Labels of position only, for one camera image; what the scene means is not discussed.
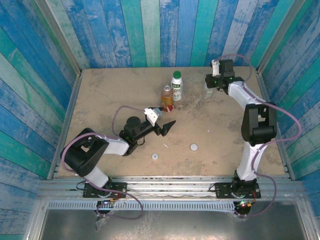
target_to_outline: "wooden wall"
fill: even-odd
[[[270,99],[302,125],[302,135],[285,147],[320,216],[320,0],[305,1],[262,75]],[[278,124],[284,138],[298,131],[281,113]]]
[[[0,0],[0,239],[24,236],[75,79],[35,0]]]
[[[257,66],[293,1],[47,0],[81,69]]]

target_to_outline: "black mounting plate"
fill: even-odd
[[[111,183],[111,189],[112,190],[118,190],[121,192],[127,191],[127,183],[126,182],[112,182]],[[110,194],[106,191],[101,191],[93,186],[91,186],[89,183],[86,183],[83,188],[83,195],[84,198],[92,199],[92,198],[106,198],[106,199],[117,199],[118,194],[111,192]],[[124,199],[126,198],[125,194],[120,194],[119,198]]]
[[[215,194],[217,199],[240,199],[239,197],[236,197],[236,195],[233,193],[232,190],[232,183],[231,182],[219,182],[214,184],[215,188]],[[255,198],[260,199],[261,198],[261,192],[259,185],[256,183],[256,190],[253,191],[255,193]],[[241,199],[253,199],[253,193],[252,192],[246,192],[243,194],[244,196],[241,197]]]

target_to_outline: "gray surface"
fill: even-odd
[[[258,202],[252,212],[268,204]],[[136,216],[136,211],[122,211]],[[48,210],[43,240],[302,240],[305,233],[295,205],[277,202],[266,213],[239,219],[230,213],[146,211],[139,220],[110,218],[96,231],[92,210]]]

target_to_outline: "sandy surface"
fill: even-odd
[[[203,99],[204,79],[212,72],[209,67],[86,69],[66,142],[87,127],[112,135],[112,118],[121,105],[139,109],[160,106],[161,90],[176,70],[182,73],[183,97],[175,110],[165,113],[159,121],[162,127],[176,120],[168,135],[150,133],[145,144],[130,156],[104,154],[98,166],[109,176],[233,175],[244,149],[244,111],[224,92],[215,90],[210,99]],[[249,68],[235,67],[235,73],[246,79]],[[261,96],[255,75],[247,84]],[[117,133],[130,116],[144,119],[143,113],[121,110],[115,123]],[[196,152],[190,150],[193,143],[198,145]],[[158,159],[152,160],[152,154],[158,154]],[[267,147],[259,172],[284,174],[275,144]],[[62,168],[58,175],[70,176]]]

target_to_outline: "brown bottle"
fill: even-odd
[[[164,112],[171,112],[174,109],[174,91],[170,85],[165,85],[161,93],[161,107],[164,107]]]

